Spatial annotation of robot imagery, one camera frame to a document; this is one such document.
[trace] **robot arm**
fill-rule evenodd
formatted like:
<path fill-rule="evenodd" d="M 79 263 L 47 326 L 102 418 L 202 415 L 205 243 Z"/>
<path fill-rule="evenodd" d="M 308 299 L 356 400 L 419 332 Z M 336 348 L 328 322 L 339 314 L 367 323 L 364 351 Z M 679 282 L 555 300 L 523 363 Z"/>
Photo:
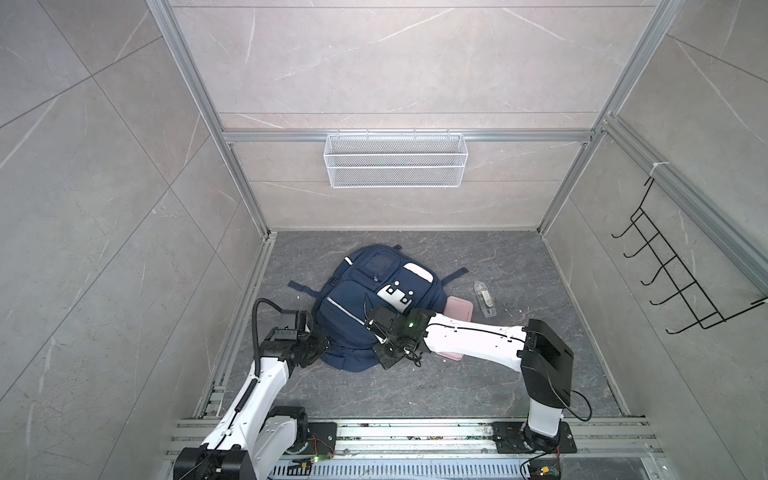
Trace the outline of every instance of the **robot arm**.
<path fill-rule="evenodd" d="M 296 365 L 308 366 L 328 347 L 316 329 L 304 332 L 306 312 L 280 310 L 294 329 L 273 329 L 255 349 L 250 374 L 217 427 L 195 449 L 184 449 L 174 465 L 174 480 L 264 480 L 285 451 L 298 452 L 307 441 L 306 413 L 270 407 Z M 492 326 L 462 322 L 431 310 L 408 316 L 384 307 L 373 310 L 366 328 L 383 343 L 373 347 L 388 369 L 403 358 L 418 362 L 419 350 L 454 352 L 500 363 L 523 375 L 531 397 L 525 435 L 535 449 L 557 445 L 562 409 L 570 405 L 573 352 L 542 321 Z"/>

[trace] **black wall hook rack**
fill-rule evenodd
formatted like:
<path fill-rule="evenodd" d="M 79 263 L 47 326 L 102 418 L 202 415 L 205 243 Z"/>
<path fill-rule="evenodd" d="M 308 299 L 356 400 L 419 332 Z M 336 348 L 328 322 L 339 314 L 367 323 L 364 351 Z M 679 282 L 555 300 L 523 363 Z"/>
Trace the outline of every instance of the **black wall hook rack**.
<path fill-rule="evenodd" d="M 654 221 L 651 220 L 650 217 L 648 216 L 648 214 L 645 212 L 645 210 L 643 210 L 643 203 L 645 202 L 645 199 L 648 196 L 648 192 L 650 191 L 650 188 L 654 185 L 654 179 L 652 177 L 649 177 L 648 180 L 645 181 L 644 186 L 645 185 L 647 185 L 648 188 L 645 190 L 645 195 L 643 196 L 643 200 L 640 201 L 640 206 L 634 211 L 634 213 L 632 213 L 630 215 L 631 223 L 629 224 L 629 227 L 627 227 L 627 229 L 625 231 L 621 232 L 621 235 L 613 235 L 613 234 L 611 234 L 611 236 L 613 238 L 622 238 L 632 227 L 634 227 L 634 229 L 637 230 L 637 232 L 643 238 L 643 241 L 645 243 L 643 243 L 643 246 L 640 247 L 640 249 L 638 249 L 637 252 L 632 253 L 631 255 L 627 255 L 625 253 L 624 256 L 626 258 L 635 257 L 638 253 L 643 251 L 643 249 L 645 249 L 645 247 L 648 247 L 648 249 L 654 254 L 654 257 L 656 257 L 656 260 L 658 260 L 658 262 L 660 264 L 659 270 L 656 271 L 656 274 L 654 275 L 654 278 L 650 279 L 650 282 L 648 282 L 648 283 L 645 283 L 644 281 L 641 280 L 641 283 L 643 285 L 645 285 L 645 286 L 651 285 L 659 277 L 659 274 L 661 272 L 664 272 L 664 273 L 667 274 L 667 277 L 670 279 L 670 281 L 672 282 L 672 285 L 674 285 L 675 289 L 677 290 L 677 292 L 673 293 L 672 295 L 670 295 L 666 299 L 661 300 L 659 303 L 655 303 L 655 302 L 652 301 L 652 302 L 650 302 L 650 304 L 651 305 L 661 305 L 663 303 L 666 303 L 666 302 L 672 300 L 674 297 L 680 295 L 680 298 L 682 298 L 683 301 L 685 302 L 685 305 L 688 307 L 688 310 L 690 311 L 691 315 L 693 315 L 694 319 L 696 319 L 696 321 L 691 323 L 690 325 L 685 326 L 684 328 L 679 329 L 679 330 L 674 331 L 674 332 L 670 331 L 669 329 L 665 329 L 667 331 L 667 333 L 669 333 L 671 335 L 675 335 L 677 333 L 682 333 L 682 332 L 688 330 L 690 327 L 696 326 L 696 325 L 700 326 L 702 329 L 705 329 L 705 330 L 706 329 L 710 329 L 710 328 L 712 328 L 715 325 L 720 325 L 721 323 L 726 322 L 726 321 L 728 321 L 728 320 L 730 320 L 730 319 L 732 319 L 734 317 L 737 317 L 737 316 L 741 315 L 742 313 L 749 312 L 752 309 L 756 309 L 758 306 L 764 305 L 765 304 L 765 300 L 768 300 L 768 296 L 765 297 L 765 298 L 762 298 L 760 300 L 757 300 L 755 302 L 752 302 L 750 304 L 750 306 L 748 306 L 744 310 L 741 310 L 738 313 L 734 313 L 731 316 L 723 316 L 723 314 L 720 312 L 720 309 L 717 308 L 717 306 L 714 304 L 714 302 L 710 298 L 709 294 L 707 294 L 707 291 L 704 290 L 704 288 L 699 284 L 698 280 L 696 280 L 696 277 L 690 272 L 690 270 L 688 270 L 688 266 L 685 264 L 685 262 L 683 262 L 683 259 L 680 258 L 680 256 L 677 254 L 675 249 L 672 247 L 672 245 L 670 245 L 670 243 L 667 241 L 667 238 L 664 237 L 664 235 L 661 233 L 661 231 L 656 227 L 656 224 L 654 223 Z M 645 217 L 646 220 L 648 220 L 648 222 L 650 223 L 650 225 L 653 227 L 653 229 L 656 232 L 650 238 L 646 238 L 646 235 L 637 226 L 637 221 L 639 219 L 643 218 L 643 217 Z M 657 251 L 654 250 L 654 246 L 650 244 L 650 242 L 653 239 L 655 239 L 656 237 L 660 237 L 667 244 L 667 247 L 670 249 L 670 251 L 673 254 L 672 257 L 669 260 L 667 260 L 666 262 L 661 260 L 661 258 L 659 257 Z M 688 273 L 690 278 L 693 279 L 693 281 L 691 283 L 688 283 L 686 286 L 682 286 L 682 287 L 677 285 L 677 282 L 675 282 L 674 278 L 672 278 L 671 273 L 669 272 L 669 270 L 667 270 L 667 266 L 670 265 L 670 263 L 672 263 L 673 260 L 677 260 L 680 263 L 680 265 L 683 266 L 683 268 Z M 683 292 L 685 290 L 691 288 L 692 286 L 697 286 L 699 288 L 701 293 L 703 293 L 704 297 L 707 299 L 707 302 L 709 302 L 709 304 L 714 309 L 714 312 L 710 313 L 709 315 L 707 315 L 707 316 L 705 316 L 703 318 L 699 318 L 699 316 L 694 311 L 694 308 L 690 305 L 690 303 L 688 303 L 688 299 L 685 298 L 685 295 L 683 295 Z M 709 318 L 711 318 L 713 316 L 718 316 L 718 317 L 720 317 L 720 319 L 717 320 L 714 323 L 711 323 L 708 326 L 705 326 L 702 323 L 704 320 L 709 319 Z"/>

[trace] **pink pencil case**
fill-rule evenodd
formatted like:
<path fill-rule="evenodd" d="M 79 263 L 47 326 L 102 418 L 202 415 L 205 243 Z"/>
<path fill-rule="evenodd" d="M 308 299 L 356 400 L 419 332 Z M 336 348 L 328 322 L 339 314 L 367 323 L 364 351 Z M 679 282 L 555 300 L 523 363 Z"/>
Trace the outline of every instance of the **pink pencil case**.
<path fill-rule="evenodd" d="M 449 318 L 461 320 L 463 322 L 471 322 L 472 309 L 474 308 L 474 304 L 469 300 L 464 300 L 463 298 L 458 298 L 457 296 L 450 296 L 448 297 L 448 301 L 445 302 L 445 310 L 443 310 L 442 314 Z M 440 352 L 438 355 L 444 356 L 446 359 L 451 360 L 461 360 L 464 356 L 461 353 L 449 352 Z"/>

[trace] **backpack strap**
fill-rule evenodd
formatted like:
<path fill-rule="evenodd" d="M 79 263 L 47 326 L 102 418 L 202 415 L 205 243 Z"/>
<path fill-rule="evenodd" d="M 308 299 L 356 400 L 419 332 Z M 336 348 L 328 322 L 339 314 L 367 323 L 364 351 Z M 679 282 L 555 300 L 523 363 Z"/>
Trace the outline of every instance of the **backpack strap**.
<path fill-rule="evenodd" d="M 309 296 L 311 296 L 313 298 L 317 298 L 320 295 L 320 292 L 318 292 L 316 290 L 312 290 L 307 285 L 302 285 L 301 283 L 296 283 L 293 280 L 288 282 L 288 286 L 291 287 L 294 290 L 299 290 L 300 292 L 304 292 L 304 293 L 306 293 L 307 295 L 309 295 Z"/>
<path fill-rule="evenodd" d="M 463 266 L 462 268 L 456 270 L 454 273 L 444 276 L 442 280 L 440 280 L 440 283 L 443 286 L 446 286 L 449 283 L 451 283 L 453 280 L 456 280 L 457 278 L 459 278 L 461 275 L 464 275 L 465 273 L 467 273 L 468 271 L 469 270 L 467 270 L 467 267 Z"/>

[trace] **navy blue backpack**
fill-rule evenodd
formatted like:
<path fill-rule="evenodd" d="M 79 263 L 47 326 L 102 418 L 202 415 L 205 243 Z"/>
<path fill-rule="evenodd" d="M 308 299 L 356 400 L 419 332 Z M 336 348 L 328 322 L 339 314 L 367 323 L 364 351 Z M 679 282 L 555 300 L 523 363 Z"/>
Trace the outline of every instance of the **navy blue backpack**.
<path fill-rule="evenodd" d="M 370 245 L 344 257 L 319 292 L 294 281 L 288 286 L 317 298 L 312 307 L 316 325 L 323 328 L 330 347 L 325 363 L 349 372 L 362 372 L 379 363 L 372 347 L 378 339 L 363 323 L 377 306 L 407 314 L 412 308 L 442 313 L 443 286 L 467 273 L 466 268 L 440 280 L 435 272 L 400 253 L 395 245 Z"/>

